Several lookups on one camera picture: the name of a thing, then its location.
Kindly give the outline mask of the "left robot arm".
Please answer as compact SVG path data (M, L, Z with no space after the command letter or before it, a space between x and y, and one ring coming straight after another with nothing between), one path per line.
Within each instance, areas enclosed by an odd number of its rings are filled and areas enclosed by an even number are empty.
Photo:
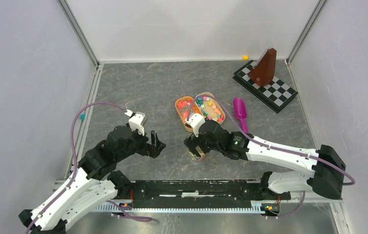
M156 158L166 145L157 137L141 135L129 125L117 126L105 140L88 150L69 178L45 202L19 214L27 234L63 234L85 213L112 198L126 198L130 180L116 166L139 154Z

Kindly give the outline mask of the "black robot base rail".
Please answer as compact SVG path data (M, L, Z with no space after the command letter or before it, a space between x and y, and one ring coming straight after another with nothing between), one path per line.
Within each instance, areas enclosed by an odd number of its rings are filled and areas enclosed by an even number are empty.
M117 199L133 208L197 209L249 208L251 201L290 200L256 180L136 180L121 189Z

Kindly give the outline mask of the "gold tin of star candies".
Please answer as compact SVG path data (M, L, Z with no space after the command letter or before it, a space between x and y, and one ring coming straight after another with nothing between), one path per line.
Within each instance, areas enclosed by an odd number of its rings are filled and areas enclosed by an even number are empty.
M218 124L222 124L226 118L226 114L213 97L214 95L212 93L204 92L196 97L195 102L204 117L212 119L218 122Z

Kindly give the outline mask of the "clear plastic round jar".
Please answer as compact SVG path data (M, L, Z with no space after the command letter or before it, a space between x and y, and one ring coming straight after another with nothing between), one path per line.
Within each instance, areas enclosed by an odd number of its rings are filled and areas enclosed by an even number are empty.
M202 153L200 157L196 156L192 152L188 152L188 153L189 153L190 157L192 158L192 160L194 160L194 161L201 161L205 157L205 154L204 153Z

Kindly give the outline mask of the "gold round jar lid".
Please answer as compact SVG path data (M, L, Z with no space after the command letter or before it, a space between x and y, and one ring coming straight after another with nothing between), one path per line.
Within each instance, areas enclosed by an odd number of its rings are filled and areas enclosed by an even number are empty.
M202 148L200 148L199 146L196 146L196 147L195 147L195 153L194 153L194 154L195 154L196 156L200 157L202 153L206 154L206 153L202 150Z

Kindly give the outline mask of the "magenta plastic scoop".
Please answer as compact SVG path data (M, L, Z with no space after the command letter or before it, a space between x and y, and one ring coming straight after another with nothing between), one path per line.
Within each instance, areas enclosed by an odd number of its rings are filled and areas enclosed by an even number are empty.
M241 128L244 132L248 133L248 125L247 125L247 110L245 107L245 103L242 98L236 97L233 100L233 111L234 116L240 121Z

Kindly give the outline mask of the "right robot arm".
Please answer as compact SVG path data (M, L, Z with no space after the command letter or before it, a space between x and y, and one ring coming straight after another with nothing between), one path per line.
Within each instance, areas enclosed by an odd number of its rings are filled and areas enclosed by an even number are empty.
M190 154L201 158L210 151L232 160L256 161L288 168L288 172L266 172L258 186L259 194L271 199L276 194L313 191L319 196L338 200L345 183L346 165L328 145L320 149L291 147L266 141L244 132L228 132L213 120L201 120L184 140Z

